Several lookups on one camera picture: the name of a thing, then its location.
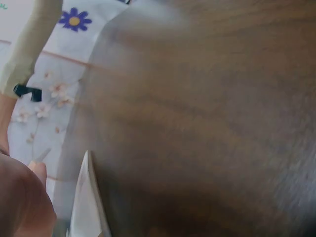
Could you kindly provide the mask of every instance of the black hair clip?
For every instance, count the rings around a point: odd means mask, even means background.
[[[32,97],[31,97],[32,102],[40,102],[41,101],[41,89],[27,87],[24,85],[17,84],[14,87],[13,91],[19,97],[22,97],[22,95],[26,95],[28,93],[32,93]]]

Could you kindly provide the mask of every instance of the person's arm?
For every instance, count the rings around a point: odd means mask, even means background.
[[[15,103],[16,99],[0,93],[0,151],[5,155],[9,155],[7,131]]]
[[[25,86],[34,73],[35,63],[62,15],[63,0],[35,0],[32,13],[13,40],[7,62],[0,72],[0,93],[18,98],[14,89]]]

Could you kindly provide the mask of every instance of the hand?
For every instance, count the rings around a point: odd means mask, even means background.
[[[34,172],[0,154],[0,233],[3,237],[51,237],[56,221],[46,193],[46,166]]]

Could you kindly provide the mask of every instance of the finger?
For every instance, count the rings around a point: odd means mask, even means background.
[[[44,163],[37,163],[35,165],[35,168],[33,170],[34,174],[39,178],[41,183],[43,184],[45,190],[46,190],[46,180],[47,180],[47,170],[46,165]]]

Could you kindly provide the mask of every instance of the white object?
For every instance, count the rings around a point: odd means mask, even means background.
[[[111,237],[88,151],[76,186],[69,237]]]

